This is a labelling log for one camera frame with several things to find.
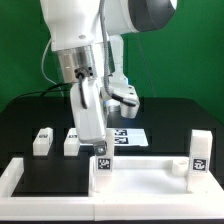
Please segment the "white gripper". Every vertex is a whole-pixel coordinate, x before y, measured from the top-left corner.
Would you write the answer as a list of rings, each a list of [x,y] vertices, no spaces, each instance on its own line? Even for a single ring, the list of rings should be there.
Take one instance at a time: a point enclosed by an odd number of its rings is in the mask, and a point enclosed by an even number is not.
[[[80,79],[70,90],[70,101],[79,141],[93,144],[95,155],[104,156],[106,121],[97,81]]]

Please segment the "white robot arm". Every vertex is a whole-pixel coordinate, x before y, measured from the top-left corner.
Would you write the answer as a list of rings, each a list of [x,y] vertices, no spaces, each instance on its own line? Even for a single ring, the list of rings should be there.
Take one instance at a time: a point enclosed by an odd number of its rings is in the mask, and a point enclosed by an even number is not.
[[[171,20],[178,0],[40,0],[58,55],[78,139],[97,156],[112,150],[106,132],[108,102],[134,118],[140,105],[135,88],[123,80],[120,36],[159,30]]]

